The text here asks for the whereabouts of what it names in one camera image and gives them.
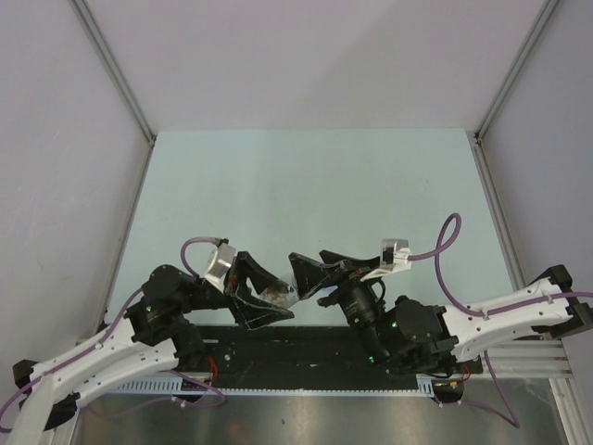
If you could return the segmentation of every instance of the robotic arm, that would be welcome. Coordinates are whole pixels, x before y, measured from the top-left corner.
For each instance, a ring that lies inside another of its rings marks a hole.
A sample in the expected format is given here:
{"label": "robotic arm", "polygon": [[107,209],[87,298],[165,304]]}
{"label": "robotic arm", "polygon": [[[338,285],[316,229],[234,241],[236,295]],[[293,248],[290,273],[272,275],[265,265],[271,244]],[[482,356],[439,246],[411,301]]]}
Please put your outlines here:
{"label": "robotic arm", "polygon": [[[77,409],[129,380],[197,369],[208,349],[198,327],[183,317],[192,311],[228,309],[240,326],[253,330],[294,318],[288,300],[309,299],[330,289],[318,304],[340,307],[366,352],[366,358],[360,358],[375,365],[388,363],[392,372],[403,375],[450,374],[456,363],[500,342],[543,332],[563,337],[593,326],[588,305],[563,297],[572,285],[563,266],[548,269],[525,289],[470,309],[426,306],[406,296],[387,309],[382,277],[411,267],[405,240],[384,240],[380,255],[369,260],[327,250],[320,252],[322,261],[292,253],[288,258],[294,275],[284,280],[263,269],[248,252],[235,252],[228,240],[216,243],[203,277],[159,266],[142,285],[144,296],[124,307],[113,325],[50,361],[15,364],[15,382],[28,396],[26,404],[42,387],[35,383],[51,382],[45,429],[63,424]],[[383,290],[380,297],[375,285]]]}

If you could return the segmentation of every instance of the metal frame edge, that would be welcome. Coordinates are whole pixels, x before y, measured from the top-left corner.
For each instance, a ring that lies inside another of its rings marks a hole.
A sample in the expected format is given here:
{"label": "metal frame edge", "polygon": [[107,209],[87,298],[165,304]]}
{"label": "metal frame edge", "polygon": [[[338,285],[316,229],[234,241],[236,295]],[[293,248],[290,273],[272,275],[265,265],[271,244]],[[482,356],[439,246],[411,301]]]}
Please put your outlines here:
{"label": "metal frame edge", "polygon": [[536,48],[537,43],[539,42],[540,37],[548,27],[551,18],[554,15],[554,12],[557,10],[558,5],[561,3],[561,0],[547,0],[546,3],[541,7],[539,10],[539,14],[537,15],[534,24],[532,25],[529,33],[525,37],[519,52],[515,56],[515,59],[511,63],[511,67],[507,72],[504,80],[502,81],[502,85],[498,89],[496,95],[494,96],[493,101],[490,103],[488,110],[485,116],[482,118],[480,125],[478,126],[477,130],[475,131],[477,139],[481,141],[492,121],[497,117],[502,105],[504,104],[505,100],[507,99],[512,87],[515,85],[516,81],[519,79],[521,73],[524,70],[525,62],[530,58],[534,49]]}
{"label": "metal frame edge", "polygon": [[128,110],[132,113],[132,116],[140,128],[144,138],[146,139],[146,142],[153,146],[156,139],[155,134],[150,129],[145,114],[138,105],[138,99],[133,93],[130,84],[126,80],[126,77],[123,75],[123,71],[115,59],[113,52],[109,48],[107,40],[101,32],[93,12],[85,0],[69,0],[69,3],[72,6],[72,9],[79,19],[82,27],[86,31],[86,34],[91,41],[91,44],[93,44],[96,53],[103,62],[103,66],[113,81],[118,93],[120,93],[121,99],[125,103]]}
{"label": "metal frame edge", "polygon": [[107,292],[105,294],[105,298],[103,304],[99,308],[99,313],[95,317],[95,324],[94,324],[94,332],[97,332],[101,323],[103,323],[103,319],[105,318],[105,313],[107,311],[107,305],[111,300],[111,295],[113,294],[113,289],[115,287],[115,283],[118,277],[118,272],[120,271],[121,262],[123,260],[123,254],[126,249],[126,245],[128,244],[128,238],[130,237],[130,232],[132,231],[132,223],[134,216],[136,215],[136,210],[138,209],[138,203],[140,202],[140,196],[142,195],[142,189],[145,184],[146,176],[148,175],[148,167],[150,165],[150,160],[152,159],[153,147],[148,150],[146,153],[146,158],[144,165],[142,167],[142,173],[140,176],[140,181],[135,188],[135,194],[133,198],[132,207],[130,209],[130,214],[126,220],[126,226],[124,229],[123,237],[121,238],[121,243],[118,248],[118,254],[115,259],[115,264],[111,269],[111,274],[109,275],[109,284],[107,286]]}

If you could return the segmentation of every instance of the white wall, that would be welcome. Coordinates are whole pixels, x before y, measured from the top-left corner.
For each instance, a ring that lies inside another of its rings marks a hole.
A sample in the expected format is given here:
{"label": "white wall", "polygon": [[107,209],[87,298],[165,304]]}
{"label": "white wall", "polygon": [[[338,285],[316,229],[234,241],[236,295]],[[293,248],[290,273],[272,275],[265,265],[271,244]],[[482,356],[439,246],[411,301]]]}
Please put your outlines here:
{"label": "white wall", "polygon": [[93,329],[148,147],[66,0],[3,1],[0,55],[4,403]]}
{"label": "white wall", "polygon": [[[562,2],[486,135],[525,278],[563,262],[593,291],[593,2]],[[593,332],[565,347],[593,415]]]}
{"label": "white wall", "polygon": [[158,130],[474,129],[544,0],[89,0]]}

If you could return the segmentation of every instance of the purple wire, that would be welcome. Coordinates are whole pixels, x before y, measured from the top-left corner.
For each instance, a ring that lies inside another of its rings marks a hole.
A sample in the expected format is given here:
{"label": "purple wire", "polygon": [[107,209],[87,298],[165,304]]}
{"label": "purple wire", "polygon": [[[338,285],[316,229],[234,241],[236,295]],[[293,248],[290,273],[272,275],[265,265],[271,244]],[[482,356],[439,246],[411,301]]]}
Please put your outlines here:
{"label": "purple wire", "polygon": [[[123,317],[123,314],[128,309],[128,306],[130,306],[130,303],[132,302],[132,300],[135,299],[138,296],[138,294],[140,294],[140,292],[142,292],[142,289],[137,289],[133,294],[130,295],[130,297],[126,300],[126,302],[123,303],[123,306],[121,307],[120,311],[118,312],[118,315],[115,317],[115,320],[109,326],[107,331],[105,331],[105,334],[99,339],[99,341],[97,343],[102,345],[111,336],[111,334],[117,327],[118,323],[120,322],[121,318]],[[2,417],[4,416],[6,410],[10,407],[10,405],[12,405],[15,402],[15,400],[18,399],[20,396],[24,395],[29,389],[31,389],[35,385],[37,385],[41,381],[42,377],[56,373],[57,371],[64,369],[66,366],[69,366],[69,365],[73,364],[74,362],[80,360],[82,357],[90,354],[91,352],[93,352],[95,350],[95,345],[96,345],[96,343],[89,346],[86,350],[83,350],[83,351],[79,352],[78,354],[70,357],[69,359],[60,363],[59,365],[54,366],[49,371],[44,372],[42,375],[39,375],[38,377],[34,378],[30,383],[28,383],[24,387],[20,388],[17,392],[15,392],[12,395],[12,397],[10,399],[8,399],[6,401],[6,403],[4,405],[2,405],[2,408],[0,408],[0,420],[2,420]],[[4,427],[0,426],[0,433],[7,434],[7,433],[10,433],[11,431],[12,431],[12,428],[4,428]]]}
{"label": "purple wire", "polygon": [[146,407],[148,405],[152,405],[153,403],[161,403],[163,401],[176,401],[176,402],[179,402],[180,404],[185,403],[185,405],[190,405],[195,408],[215,408],[217,406],[223,405],[223,403],[226,401],[226,396],[218,388],[214,388],[211,385],[200,382],[199,380],[196,380],[196,379],[190,377],[189,375],[182,374],[178,371],[171,370],[169,372],[173,375],[177,375],[178,377],[181,377],[183,380],[186,380],[186,381],[191,382],[195,385],[198,385],[208,391],[212,391],[212,392],[216,393],[220,397],[220,400],[215,403],[198,403],[198,402],[192,402],[192,401],[187,401],[187,400],[181,400],[174,396],[171,396],[171,397],[158,397],[156,399],[151,399],[151,400],[145,401],[144,403],[140,403],[139,405],[136,405],[128,410],[124,410],[124,411],[121,411],[121,412],[115,413],[115,414],[98,413],[97,410],[95,408],[93,408],[92,405],[88,405],[88,409],[91,413],[93,413],[97,417],[112,420],[112,419],[118,419],[120,417],[123,417],[124,415],[134,413],[138,410],[143,409],[144,407]]}
{"label": "purple wire", "polygon": [[[443,238],[445,237],[445,233],[447,232],[447,229],[448,229],[448,225],[451,224],[451,222],[453,220],[455,220],[455,229],[453,229],[453,233],[448,238],[447,242],[445,244],[442,244]],[[457,237],[460,235],[460,231],[461,231],[461,215],[459,215],[457,212],[451,213],[445,220],[445,223],[443,224],[443,227],[441,228],[440,234],[438,234],[438,239],[436,240],[436,248],[434,250],[430,250],[429,252],[421,253],[419,255],[409,255],[408,260],[420,261],[420,260],[428,260],[429,258],[437,257],[438,255],[440,255],[445,250],[447,250],[448,248],[451,247],[451,245],[455,242]]]}
{"label": "purple wire", "polygon": [[199,273],[196,272],[192,266],[189,265],[189,262],[187,262],[187,257],[185,255],[185,251],[187,250],[187,248],[189,248],[192,244],[198,244],[198,243],[210,243],[213,245],[218,245],[221,242],[220,238],[214,238],[211,236],[199,236],[198,238],[190,238],[187,241],[185,241],[182,245],[182,263],[183,263],[183,267],[187,270],[187,272],[189,272],[191,275],[193,276],[199,276]]}
{"label": "purple wire", "polygon": [[107,419],[107,420],[114,420],[114,419],[119,419],[120,417],[123,417],[124,415],[131,414],[134,411],[138,411],[148,405],[152,405],[153,403],[161,403],[162,401],[174,401],[174,399],[172,399],[171,397],[158,397],[156,399],[151,399],[151,400],[145,401],[144,403],[140,403],[139,405],[136,405],[136,406],[130,408],[129,410],[124,410],[124,411],[121,411],[121,412],[115,413],[115,414],[100,413],[93,407],[93,405],[87,405],[86,408],[91,413],[93,413],[93,415],[96,415],[97,417],[101,417],[102,419]]}
{"label": "purple wire", "polygon": [[[453,234],[448,238],[447,242],[443,243],[443,238],[445,237],[445,233],[447,232],[448,226],[451,222],[455,220],[455,229],[453,230]],[[463,313],[467,313],[473,317],[485,317],[486,315],[482,311],[472,311],[471,309],[465,307],[462,303],[460,303],[453,294],[448,290],[447,286],[445,285],[445,280],[443,279],[443,273],[441,271],[441,261],[440,261],[440,254],[447,250],[457,239],[461,231],[461,216],[458,213],[452,213],[448,216],[445,220],[445,223],[441,227],[441,231],[438,234],[438,239],[436,240],[436,248],[431,250],[430,252],[426,252],[420,255],[409,255],[408,260],[410,261],[419,261],[419,260],[426,260],[428,258],[435,258],[435,272],[436,272],[436,281],[440,286],[441,290],[451,302],[453,306],[459,309]],[[565,292],[560,294],[552,294],[549,296],[542,296],[542,297],[534,297],[532,299],[526,299],[524,301],[519,301],[517,303],[508,304],[507,306],[501,306],[499,308],[491,309],[488,311],[488,315],[497,315],[499,313],[504,313],[508,311],[513,311],[515,309],[524,308],[525,306],[529,306],[531,304],[542,303],[544,301],[548,301],[549,299],[568,299],[570,297],[584,297],[584,298],[593,298],[593,292]]]}
{"label": "purple wire", "polygon": [[473,406],[475,408],[480,408],[484,411],[488,411],[489,413],[496,414],[501,419],[505,420],[506,422],[509,422],[515,428],[520,428],[521,422],[519,422],[519,417],[517,416],[517,413],[512,409],[511,403],[509,402],[509,399],[507,398],[507,394],[504,392],[504,390],[502,389],[502,386],[500,385],[500,382],[498,381],[498,377],[497,377],[496,373],[494,372],[494,368],[492,367],[492,363],[490,362],[490,357],[488,356],[487,350],[484,351],[484,358],[486,359],[486,365],[488,366],[488,371],[490,372],[490,375],[492,375],[492,381],[494,382],[494,385],[497,387],[498,394],[500,394],[500,397],[502,398],[502,401],[504,402],[505,406],[507,407],[507,410],[509,410],[509,414],[511,415],[511,417],[506,416],[504,413],[500,412],[496,408],[492,408],[491,406],[488,406],[485,403],[482,403],[480,401],[462,400],[461,403],[457,403],[457,402],[443,403],[437,397],[435,397],[435,401],[439,404],[439,406],[465,405],[465,406]]}

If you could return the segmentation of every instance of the purple cable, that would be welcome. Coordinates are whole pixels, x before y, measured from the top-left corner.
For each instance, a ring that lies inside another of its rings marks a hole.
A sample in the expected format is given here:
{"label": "purple cable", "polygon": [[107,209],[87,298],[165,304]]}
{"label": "purple cable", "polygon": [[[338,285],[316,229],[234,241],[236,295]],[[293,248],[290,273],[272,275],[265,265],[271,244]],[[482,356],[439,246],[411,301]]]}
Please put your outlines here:
{"label": "purple cable", "polygon": [[[111,334],[115,330],[116,326],[120,322],[121,318],[123,317],[123,314],[126,312],[126,309],[128,309],[128,306],[130,305],[132,300],[135,299],[138,296],[138,294],[140,294],[140,292],[142,292],[142,289],[137,289],[133,294],[130,295],[130,297],[126,300],[126,302],[123,303],[123,306],[121,307],[120,312],[118,312],[118,315],[115,317],[115,320],[109,326],[109,328],[107,329],[105,334],[99,339],[99,341],[97,343],[102,345],[105,342],[105,340],[107,340],[111,336]],[[44,372],[42,375],[39,375],[38,377],[34,378],[30,383],[28,383],[24,387],[20,388],[17,392],[15,392],[12,395],[12,397],[10,399],[8,399],[6,401],[6,403],[4,405],[2,405],[2,408],[0,408],[0,420],[2,420],[2,417],[4,416],[4,414],[6,413],[6,410],[10,407],[10,405],[12,405],[15,402],[15,400],[18,399],[20,396],[24,395],[29,389],[31,389],[35,385],[37,385],[41,381],[42,377],[56,373],[57,371],[64,369],[66,366],[69,366],[70,364],[73,364],[74,362],[78,361],[82,357],[90,354],[91,352],[93,352],[95,350],[95,345],[97,343],[89,346],[86,350],[83,350],[83,351],[79,352],[78,354],[70,357],[63,363],[60,363],[59,365],[54,366],[49,371]],[[4,428],[4,427],[0,426],[0,433],[7,434],[7,433],[10,433],[11,431],[12,431],[12,428]]]}
{"label": "purple cable", "polygon": [[[448,225],[451,224],[451,222],[453,220],[455,220],[455,229],[453,229],[453,233],[448,238],[447,242],[445,244],[441,244],[441,243],[443,243],[443,238],[445,237],[445,232],[448,229]],[[410,260],[410,261],[428,260],[429,258],[433,258],[433,257],[440,255],[445,250],[447,250],[448,248],[451,247],[451,245],[455,242],[457,237],[460,235],[460,231],[461,231],[461,215],[459,215],[458,213],[451,213],[445,220],[443,227],[441,227],[441,232],[440,232],[440,234],[438,234],[438,239],[436,240],[436,248],[429,252],[421,253],[420,255],[409,255],[408,260]]]}
{"label": "purple cable", "polygon": [[130,408],[129,410],[125,410],[125,411],[115,413],[115,414],[98,413],[95,410],[95,408],[93,408],[92,405],[88,405],[88,409],[91,413],[93,413],[97,417],[111,420],[111,419],[117,419],[117,418],[123,417],[124,415],[134,413],[138,410],[143,409],[144,407],[146,407],[148,405],[152,405],[154,403],[161,403],[162,401],[177,401],[180,404],[184,403],[185,405],[190,405],[190,406],[193,406],[196,408],[215,408],[217,406],[221,406],[226,401],[226,396],[219,389],[214,388],[213,386],[208,385],[206,383],[200,382],[199,380],[196,380],[196,379],[190,377],[189,375],[182,374],[178,371],[169,371],[169,372],[173,375],[177,375],[178,377],[181,377],[182,379],[184,379],[188,382],[198,385],[208,391],[212,391],[212,392],[216,393],[220,397],[220,400],[215,403],[196,403],[196,402],[192,402],[192,401],[178,399],[174,396],[171,396],[171,397],[167,396],[167,397],[158,397],[156,399],[151,399],[151,400],[145,401],[144,403],[140,403],[139,405],[136,405],[136,406]]}
{"label": "purple cable", "polygon": [[492,375],[492,381],[494,382],[494,385],[497,387],[498,394],[500,394],[500,397],[502,398],[502,401],[504,402],[505,406],[507,407],[507,410],[509,410],[509,414],[511,415],[511,417],[506,416],[505,414],[501,413],[496,408],[492,408],[491,406],[488,406],[485,403],[482,403],[480,401],[470,401],[470,400],[463,401],[462,400],[460,403],[457,403],[457,402],[443,403],[437,397],[435,397],[435,401],[439,404],[439,406],[466,405],[466,406],[473,406],[475,408],[480,408],[482,410],[488,411],[489,413],[496,414],[501,419],[509,422],[515,428],[520,428],[521,423],[519,422],[519,417],[517,417],[517,413],[512,409],[511,403],[509,402],[509,399],[507,398],[507,394],[504,392],[504,390],[502,389],[502,386],[500,385],[500,382],[498,381],[498,377],[497,377],[496,373],[494,372],[492,363],[490,362],[490,357],[488,357],[487,350],[484,351],[484,358],[486,359],[486,365],[488,366],[488,371],[490,372],[490,375]]}
{"label": "purple cable", "polygon": [[187,258],[185,255],[185,251],[187,250],[187,248],[189,248],[192,244],[198,244],[198,243],[210,243],[210,244],[213,244],[216,246],[219,244],[220,241],[221,241],[220,238],[214,238],[211,236],[199,236],[198,238],[190,238],[187,241],[185,241],[182,245],[182,263],[183,263],[183,267],[185,267],[187,272],[189,272],[193,276],[199,276],[199,273],[196,272],[192,268],[192,266],[189,265],[189,262],[187,262]]}
{"label": "purple cable", "polygon": [[[445,237],[445,233],[447,232],[448,226],[451,222],[455,220],[455,229],[453,230],[453,234],[449,237],[447,242],[443,243],[443,238]],[[419,260],[426,260],[428,258],[435,258],[435,272],[436,272],[436,281],[438,282],[441,290],[451,302],[453,306],[459,309],[461,312],[467,313],[473,317],[484,317],[485,314],[482,311],[472,311],[471,309],[465,307],[462,303],[457,301],[453,294],[448,290],[447,286],[445,285],[445,280],[443,279],[443,273],[441,271],[441,261],[440,261],[440,254],[447,250],[457,239],[460,234],[461,230],[461,216],[458,213],[452,213],[449,217],[445,220],[443,227],[441,227],[441,231],[438,234],[438,239],[436,240],[436,248],[431,250],[430,252],[423,253],[421,255],[409,255],[408,260],[410,261],[419,261]],[[565,292],[560,294],[553,294],[549,296],[542,296],[542,297],[534,297],[532,299],[526,299],[525,301],[519,301],[517,303],[508,304],[507,306],[501,306],[496,309],[492,309],[488,311],[488,315],[497,315],[499,313],[504,313],[508,311],[513,311],[515,309],[524,308],[525,306],[529,306],[530,304],[535,303],[542,303],[544,301],[548,301],[549,299],[568,299],[570,297],[584,297],[584,298],[593,298],[593,292]]]}

